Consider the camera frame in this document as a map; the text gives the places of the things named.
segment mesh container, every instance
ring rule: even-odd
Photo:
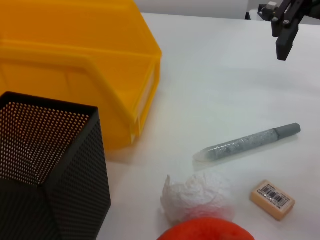
[[[110,206],[96,107],[0,97],[1,240],[94,240]]]

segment white tissue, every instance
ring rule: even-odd
[[[172,222],[213,217],[232,221],[235,208],[230,184],[217,173],[201,173],[185,184],[171,182],[168,175],[161,204]]]

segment white tabletop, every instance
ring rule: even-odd
[[[107,154],[112,206],[98,240],[156,240],[170,224],[167,175],[185,181],[201,149],[291,123],[301,133],[209,165],[235,185],[234,223],[256,240],[320,236],[320,27],[301,25],[286,62],[268,22],[143,15],[163,51],[161,82],[136,144]],[[267,179],[296,200],[277,222],[254,203]]]

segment orange object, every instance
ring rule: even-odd
[[[240,226],[218,218],[202,217],[183,222],[158,240],[255,240]]]
[[[0,1],[0,96],[97,106],[106,150],[142,133],[161,55],[133,0]]]

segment pen cap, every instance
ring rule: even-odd
[[[274,128],[274,130],[278,134],[278,137],[280,140],[280,139],[284,139],[284,138],[293,136],[297,133],[300,133],[301,127],[298,123],[292,123],[289,125]]]

